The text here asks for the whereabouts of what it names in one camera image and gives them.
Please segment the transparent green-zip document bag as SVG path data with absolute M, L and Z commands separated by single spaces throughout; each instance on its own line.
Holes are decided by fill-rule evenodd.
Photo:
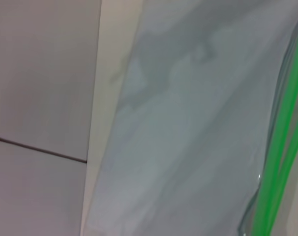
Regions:
M 298 0 L 144 0 L 117 80 L 82 236 L 270 235 L 298 150 Z

